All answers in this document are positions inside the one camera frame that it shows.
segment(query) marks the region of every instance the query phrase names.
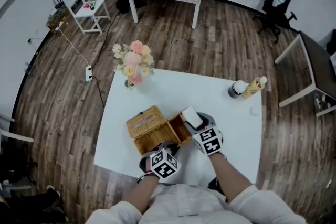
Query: baseboard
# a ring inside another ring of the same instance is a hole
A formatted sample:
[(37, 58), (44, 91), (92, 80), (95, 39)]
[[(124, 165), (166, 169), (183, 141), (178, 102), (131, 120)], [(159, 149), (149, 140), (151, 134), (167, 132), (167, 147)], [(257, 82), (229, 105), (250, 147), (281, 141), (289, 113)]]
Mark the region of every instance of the baseboard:
[[(233, 1), (230, 1), (230, 0), (216, 0), (216, 1), (224, 2), (224, 3), (227, 3), (227, 4), (234, 5), (234, 6), (236, 6), (236, 7), (244, 8), (244, 9), (250, 11), (250, 12), (253, 12), (253, 13), (257, 14), (258, 16), (261, 16), (261, 17), (265, 17), (265, 16), (266, 16), (265, 13), (263, 13), (263, 12), (261, 12), (261, 11), (259, 11), (259, 10), (256, 10), (256, 9), (254, 9), (254, 8), (250, 8), (250, 7), (244, 6), (244, 5), (239, 4), (239, 3), (237, 3), (237, 2), (233, 2)], [(294, 28), (292, 28), (292, 27), (290, 27), (290, 30), (292, 30), (292, 31), (295, 32), (296, 34), (299, 33), (299, 31), (297, 31), (296, 29), (294, 29)]]
[[(51, 32), (49, 31), (47, 33), (47, 35), (45, 36), (45, 38), (42, 40), (40, 46), (37, 48), (36, 52), (40, 52), (42, 50), (43, 46), (45, 45), (46, 41), (48, 40), (48, 38), (50, 36), (51, 36)], [(33, 58), (30, 61), (29, 67), (27, 68), (28, 71), (30, 71), (32, 69), (32, 66), (33, 66), (37, 56), (38, 56), (38, 54), (34, 54)], [(23, 86), (25, 85), (25, 82), (26, 82), (28, 76), (29, 76), (29, 74), (25, 73), (25, 75), (22, 79), (19, 91), (17, 93), (16, 99), (15, 99), (15, 103), (14, 103), (14, 107), (13, 107), (13, 111), (12, 111), (12, 118), (14, 118), (14, 119), (15, 119), (17, 105), (19, 103), (20, 96), (21, 96), (21, 93), (22, 93), (22, 89), (23, 89)], [(10, 123), (10, 125), (9, 125), (9, 131), (10, 132), (13, 132), (14, 124), (15, 124), (15, 122)]]

